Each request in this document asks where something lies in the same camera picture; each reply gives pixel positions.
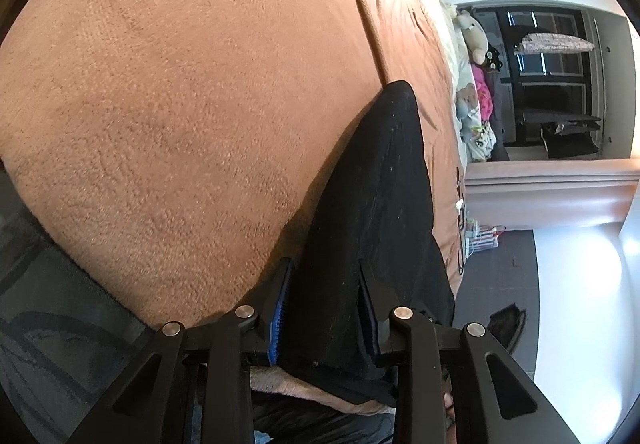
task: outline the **dark floor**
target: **dark floor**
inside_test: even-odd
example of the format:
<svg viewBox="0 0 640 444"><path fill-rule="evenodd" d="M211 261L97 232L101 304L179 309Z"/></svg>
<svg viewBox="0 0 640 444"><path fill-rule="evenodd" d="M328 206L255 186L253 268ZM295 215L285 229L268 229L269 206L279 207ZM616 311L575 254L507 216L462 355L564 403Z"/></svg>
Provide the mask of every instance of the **dark floor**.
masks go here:
<svg viewBox="0 0 640 444"><path fill-rule="evenodd" d="M533 379L538 355L540 289L533 231L503 233L496 249L471 255L456 298L453 325L483 325L498 310L516 303L527 311L527 323L513 357Z"/></svg>

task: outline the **black fabric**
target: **black fabric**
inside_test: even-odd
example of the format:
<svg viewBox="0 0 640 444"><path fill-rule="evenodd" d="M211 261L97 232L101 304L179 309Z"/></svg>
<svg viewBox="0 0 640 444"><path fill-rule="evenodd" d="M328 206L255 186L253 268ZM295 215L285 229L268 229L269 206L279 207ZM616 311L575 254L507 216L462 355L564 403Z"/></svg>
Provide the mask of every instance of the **black fabric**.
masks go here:
<svg viewBox="0 0 640 444"><path fill-rule="evenodd" d="M542 132L546 153L550 159L564 159L583 155L593 155L599 148L593 143L589 133L572 133L570 135L549 135Z"/></svg>
<svg viewBox="0 0 640 444"><path fill-rule="evenodd" d="M526 320L527 311L520 310L515 303L512 303L508 307L492 314L486 329L507 352L513 354L524 330Z"/></svg>
<svg viewBox="0 0 640 444"><path fill-rule="evenodd" d="M500 85L499 72L484 72L484 81L486 82L487 88L489 88L494 103L494 110L489 117L489 124L495 135L495 144L491 151L490 160L492 162L507 161L509 160L509 154L504 147L504 123L502 121L502 101L507 98L507 96Z"/></svg>
<svg viewBox="0 0 640 444"><path fill-rule="evenodd" d="M403 305L423 305L450 325L454 299L432 229L415 95L394 82L361 120L322 193L292 276L278 364L349 402L392 405L393 373L375 368L364 348L359 261Z"/></svg>
<svg viewBox="0 0 640 444"><path fill-rule="evenodd" d="M254 429L271 444L387 444L393 414L348 415L310 400L252 392Z"/></svg>
<svg viewBox="0 0 640 444"><path fill-rule="evenodd" d="M0 385L38 442L66 442L151 335L25 207L0 229Z"/></svg>

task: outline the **crumpled blanket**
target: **crumpled blanket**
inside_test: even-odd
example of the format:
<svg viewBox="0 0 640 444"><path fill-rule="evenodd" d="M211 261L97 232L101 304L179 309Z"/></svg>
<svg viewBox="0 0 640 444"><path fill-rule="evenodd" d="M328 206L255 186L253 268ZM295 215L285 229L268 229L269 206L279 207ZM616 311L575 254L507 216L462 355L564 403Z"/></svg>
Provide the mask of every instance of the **crumpled blanket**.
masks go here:
<svg viewBox="0 0 640 444"><path fill-rule="evenodd" d="M30 0L0 46L0 158L118 301L152 327L191 326L298 254L354 124L404 79L457 291L454 53L440 4Z"/></svg>

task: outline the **silver rivet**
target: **silver rivet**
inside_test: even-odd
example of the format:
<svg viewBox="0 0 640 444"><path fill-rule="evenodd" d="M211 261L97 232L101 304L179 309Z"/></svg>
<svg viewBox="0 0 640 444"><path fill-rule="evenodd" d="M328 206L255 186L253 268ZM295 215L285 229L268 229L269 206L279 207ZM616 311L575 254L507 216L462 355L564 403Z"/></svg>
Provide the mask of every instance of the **silver rivet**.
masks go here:
<svg viewBox="0 0 640 444"><path fill-rule="evenodd" d="M466 331L469 332L475 338L481 338L484 336L484 327L480 323L469 323Z"/></svg>
<svg viewBox="0 0 640 444"><path fill-rule="evenodd" d="M236 316L241 319L250 318L255 314L255 310L251 305L242 305L236 309Z"/></svg>
<svg viewBox="0 0 640 444"><path fill-rule="evenodd" d="M171 323L167 323L164 327L162 327L162 334L166 336L176 336L180 333L180 323L176 323L175 321L171 321Z"/></svg>
<svg viewBox="0 0 640 444"><path fill-rule="evenodd" d="M398 307L394 310L394 316L398 319L411 319L414 316L414 311L409 307Z"/></svg>

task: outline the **fleece blanket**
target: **fleece blanket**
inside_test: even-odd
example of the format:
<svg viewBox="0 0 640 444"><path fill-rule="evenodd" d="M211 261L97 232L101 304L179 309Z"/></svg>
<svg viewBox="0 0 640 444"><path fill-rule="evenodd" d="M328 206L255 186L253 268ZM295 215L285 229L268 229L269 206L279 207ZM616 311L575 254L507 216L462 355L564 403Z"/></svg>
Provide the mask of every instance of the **fleece blanket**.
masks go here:
<svg viewBox="0 0 640 444"><path fill-rule="evenodd" d="M140 319L191 326L302 248L382 86L414 88L459 285L450 51L425 0L30 0L0 46L0 158Z"/></svg>

